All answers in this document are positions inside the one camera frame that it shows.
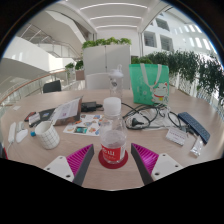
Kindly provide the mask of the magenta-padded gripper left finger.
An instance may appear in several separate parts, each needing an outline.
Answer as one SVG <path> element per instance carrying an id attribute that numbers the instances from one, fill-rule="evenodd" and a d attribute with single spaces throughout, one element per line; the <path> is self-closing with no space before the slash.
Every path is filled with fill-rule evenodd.
<path id="1" fill-rule="evenodd" d="M 58 156 L 44 170 L 81 186 L 93 155 L 94 146 L 90 144 L 67 157 Z"/>

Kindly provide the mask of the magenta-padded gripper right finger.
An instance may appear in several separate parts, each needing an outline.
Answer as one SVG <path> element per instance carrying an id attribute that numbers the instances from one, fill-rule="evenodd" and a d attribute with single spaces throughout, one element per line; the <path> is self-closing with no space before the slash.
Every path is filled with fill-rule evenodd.
<path id="1" fill-rule="evenodd" d="M 145 185 L 182 169 L 168 154 L 157 154 L 135 143 L 131 144 L 131 154 Z"/>

